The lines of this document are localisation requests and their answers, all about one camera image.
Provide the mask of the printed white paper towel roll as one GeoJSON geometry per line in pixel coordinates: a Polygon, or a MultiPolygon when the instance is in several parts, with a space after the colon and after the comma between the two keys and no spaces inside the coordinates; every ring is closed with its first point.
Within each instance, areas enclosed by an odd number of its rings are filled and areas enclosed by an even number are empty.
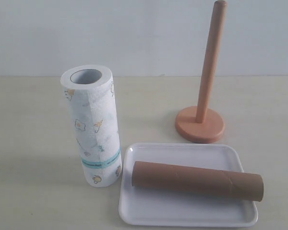
{"type": "Polygon", "coordinates": [[[122,173],[113,75],[101,65],[82,65],[60,78],[86,181],[108,187],[122,173]]]}

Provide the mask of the brown cardboard tube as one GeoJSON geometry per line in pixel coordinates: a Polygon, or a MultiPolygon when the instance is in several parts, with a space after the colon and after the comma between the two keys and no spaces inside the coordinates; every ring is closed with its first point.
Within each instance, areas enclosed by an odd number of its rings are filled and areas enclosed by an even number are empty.
{"type": "Polygon", "coordinates": [[[261,202],[259,174],[136,161],[132,186],[261,202]]]}

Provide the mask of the wooden paper towel holder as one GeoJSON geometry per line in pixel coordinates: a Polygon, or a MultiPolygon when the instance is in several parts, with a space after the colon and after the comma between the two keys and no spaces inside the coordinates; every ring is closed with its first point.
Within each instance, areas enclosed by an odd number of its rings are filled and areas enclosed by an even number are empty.
{"type": "Polygon", "coordinates": [[[209,109],[209,100],[216,73],[217,60],[227,10],[225,0],[214,2],[208,33],[198,103],[182,109],[176,116],[176,131],[186,140],[194,143],[213,143],[218,141],[225,130],[220,114],[209,109]]]}

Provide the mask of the white rectangular plastic tray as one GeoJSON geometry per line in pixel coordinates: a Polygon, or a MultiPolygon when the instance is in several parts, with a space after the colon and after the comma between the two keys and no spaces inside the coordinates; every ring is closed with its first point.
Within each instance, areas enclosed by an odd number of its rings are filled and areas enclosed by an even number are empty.
{"type": "Polygon", "coordinates": [[[119,214],[131,225],[244,228],[258,220],[254,202],[132,186],[136,161],[242,172],[237,152],[223,144],[135,143],[126,149],[119,214]]]}

